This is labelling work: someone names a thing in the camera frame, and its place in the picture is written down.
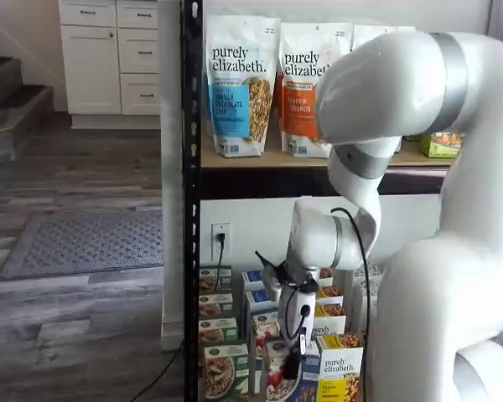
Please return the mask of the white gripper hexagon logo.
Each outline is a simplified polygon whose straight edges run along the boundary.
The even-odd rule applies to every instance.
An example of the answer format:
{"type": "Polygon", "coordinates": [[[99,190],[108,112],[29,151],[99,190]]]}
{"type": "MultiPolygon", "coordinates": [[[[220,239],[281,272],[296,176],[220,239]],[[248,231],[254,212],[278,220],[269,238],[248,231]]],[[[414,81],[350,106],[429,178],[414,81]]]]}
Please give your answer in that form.
{"type": "Polygon", "coordinates": [[[304,292],[297,287],[284,287],[279,301],[278,321],[281,334],[292,346],[284,360],[283,377],[297,379],[306,347],[314,328],[316,291],[304,292]]]}

